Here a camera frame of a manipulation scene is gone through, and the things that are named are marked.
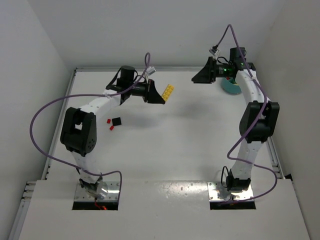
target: yellow block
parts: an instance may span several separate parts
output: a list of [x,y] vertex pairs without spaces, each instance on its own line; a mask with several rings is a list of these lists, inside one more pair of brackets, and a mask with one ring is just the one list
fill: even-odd
[[172,86],[171,84],[168,84],[168,86],[166,86],[166,89],[164,90],[163,94],[162,94],[162,98],[164,101],[167,101],[168,98],[170,97],[171,93],[173,92],[173,90],[175,89],[174,86]]

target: gray wall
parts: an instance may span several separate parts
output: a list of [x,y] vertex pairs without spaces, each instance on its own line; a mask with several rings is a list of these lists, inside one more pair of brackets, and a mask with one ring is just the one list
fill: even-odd
[[[0,240],[15,218],[26,181],[41,177],[45,157],[29,138],[33,114],[66,91],[71,73],[27,0],[0,1]],[[39,117],[35,136],[49,149],[61,105]]]
[[319,0],[288,0],[256,62],[260,82],[280,104],[274,138],[314,240],[320,239],[319,23]]
[[[202,66],[233,24],[255,59],[285,0],[28,0],[67,66]],[[234,47],[228,33],[221,45]]]

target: robotic arm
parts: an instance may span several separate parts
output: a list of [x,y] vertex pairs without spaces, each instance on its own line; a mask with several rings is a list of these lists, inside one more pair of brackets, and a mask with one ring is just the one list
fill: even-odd
[[139,82],[126,91],[138,77],[138,74],[134,77],[136,72],[134,67],[122,66],[106,86],[103,92],[106,97],[98,97],[79,108],[69,107],[65,113],[60,141],[71,152],[76,164],[82,169],[79,172],[81,186],[95,198],[99,198],[102,194],[102,177],[93,176],[87,172],[100,173],[96,159],[92,155],[97,143],[97,121],[112,108],[123,104],[131,95],[142,97],[148,104],[166,103],[158,94],[152,79],[145,79],[144,82]]
[[[245,55],[245,48],[240,48],[242,54]],[[264,103],[264,96],[260,89],[256,86],[250,77],[248,70],[239,53],[235,48],[230,49],[230,64],[217,64],[217,60],[209,57],[204,68],[192,78],[193,83],[211,84],[216,78],[233,78],[239,85],[247,107],[239,124],[240,134],[243,135],[255,120]],[[256,68],[253,63],[248,63],[253,77],[257,80]],[[263,111],[263,117],[259,119],[257,124],[242,140],[237,158],[248,161],[235,161],[233,167],[226,178],[226,188],[231,192],[246,191],[251,182],[251,170],[255,163],[257,154],[261,146],[274,133],[278,114],[279,104],[271,102],[267,99],[267,105]]]

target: teal bowl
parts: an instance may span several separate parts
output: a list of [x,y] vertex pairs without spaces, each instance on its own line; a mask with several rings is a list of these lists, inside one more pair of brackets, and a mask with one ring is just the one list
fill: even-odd
[[241,89],[239,85],[235,82],[233,78],[230,78],[229,80],[227,80],[226,78],[223,78],[221,81],[221,87],[228,94],[236,95],[241,93]]

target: purple cable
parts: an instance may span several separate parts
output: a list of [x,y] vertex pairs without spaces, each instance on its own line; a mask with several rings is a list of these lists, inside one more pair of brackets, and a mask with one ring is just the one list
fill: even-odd
[[[149,52],[147,52],[144,56],[144,63],[145,63],[145,68],[142,72],[142,74],[140,75],[140,78],[138,80],[136,80],[133,85],[131,85],[130,87],[128,87],[126,90],[123,90],[121,92],[118,92],[118,93],[114,93],[114,94],[110,94],[108,96],[110,97],[113,97],[113,96],[117,96],[117,95],[121,95],[121,94],[124,94],[126,92],[128,92],[130,89],[132,89],[135,85],[138,84],[138,82],[143,78],[144,74],[146,73],[148,67],[149,67],[149,64],[150,64],[150,58],[151,58],[151,55]],[[99,176],[99,177],[103,177],[103,176],[107,176],[107,175],[111,175],[111,174],[115,174],[115,173],[118,173],[120,175],[120,185],[119,185],[119,195],[118,195],[118,205],[119,205],[119,201],[120,201],[120,193],[121,193],[121,188],[122,188],[122,173],[121,171],[119,170],[115,170],[115,171],[111,171],[111,172],[107,172],[107,173],[94,173],[94,172],[89,172],[85,169],[82,169],[81,167],[75,165],[75,164],[72,164],[72,163],[69,163],[67,161],[64,161],[62,159],[59,159],[59,158],[56,158],[54,156],[51,156],[49,155],[48,153],[46,153],[45,151],[43,151],[39,146],[38,144],[36,143],[36,140],[35,140],[35,137],[34,137],[34,133],[33,133],[33,128],[34,128],[34,123],[35,123],[35,120],[37,118],[37,116],[47,107],[49,107],[50,105],[56,103],[56,102],[59,102],[61,100],[65,100],[65,99],[69,99],[69,98],[76,98],[76,97],[106,97],[104,94],[74,94],[74,95],[68,95],[68,96],[62,96],[62,97],[59,97],[55,100],[52,100],[51,102],[47,103],[46,105],[44,105],[43,107],[41,107],[36,113],[35,115],[33,116],[31,122],[30,122],[30,127],[29,127],[29,134],[30,134],[30,138],[31,138],[31,141],[33,143],[33,145],[35,146],[35,148],[41,153],[43,154],[44,156],[46,156],[47,158],[50,158],[50,159],[53,159],[59,163],[62,163],[62,164],[66,164],[68,166],[71,166],[71,167],[74,167],[76,169],[79,169],[79,170],[82,170],[83,172],[89,174],[89,175],[92,175],[92,176]]]
[[[223,33],[223,36],[222,38],[220,39],[220,41],[218,42],[217,46],[220,45],[220,43],[222,42],[222,40],[224,39],[226,33],[227,33],[227,30],[228,28],[231,29],[231,32],[232,32],[232,36],[233,36],[233,39],[234,39],[234,42],[236,44],[236,47],[238,48],[239,52],[240,52],[240,55],[241,55],[241,58],[244,62],[244,65],[245,65],[245,68],[247,69],[249,75],[251,78],[253,78],[253,74],[251,73],[250,71],[250,68],[249,68],[249,65],[245,59],[245,56],[242,54],[242,51],[240,49],[240,46],[239,46],[239,43],[238,43],[238,40],[237,40],[237,37],[236,37],[236,34],[235,34],[235,31],[234,31],[234,28],[232,27],[231,24],[228,24],[228,26],[226,27],[224,33]],[[259,113],[257,114],[257,116],[255,117],[254,121],[252,122],[252,124],[250,125],[250,127],[244,132],[244,134],[240,137],[240,139],[233,145],[233,147],[229,150],[229,152],[227,153],[226,157],[230,160],[235,160],[235,161],[241,161],[241,162],[244,162],[244,163],[247,163],[247,164],[252,164],[252,162],[250,161],[247,161],[247,160],[244,160],[244,159],[241,159],[241,158],[237,158],[237,157],[231,157],[231,153],[235,150],[235,148],[242,142],[243,139],[246,138],[246,136],[249,134],[249,132],[254,128],[254,126],[257,124],[260,116],[262,115],[263,111],[265,110],[266,106],[267,106],[267,94],[265,93],[265,91],[262,89],[262,87],[260,86],[260,84],[255,80],[253,79],[253,82],[254,84],[260,89],[260,91],[262,92],[263,94],[263,104],[262,104],[262,107],[259,111]],[[258,164],[253,164],[255,167],[257,168],[260,168],[260,169],[265,169],[265,170],[268,170],[270,171],[271,173],[273,173],[274,175],[274,178],[275,178],[275,181],[274,181],[274,184],[273,186],[266,192],[260,194],[260,195],[257,195],[257,196],[254,196],[254,197],[251,197],[249,199],[244,199],[244,200],[233,200],[232,202],[236,202],[236,203],[241,203],[241,202],[245,202],[245,201],[248,201],[248,200],[254,200],[254,199],[257,199],[257,198],[260,198],[260,197],[263,197],[265,195],[267,195],[268,193],[270,193],[273,189],[275,189],[275,187],[277,186],[277,183],[278,183],[278,178],[277,178],[277,174],[275,173],[275,171],[273,171],[272,169],[268,168],[268,167],[265,167],[265,166],[261,166],[261,165],[258,165]],[[228,204],[230,201],[225,201],[225,202],[222,202],[221,204]]]

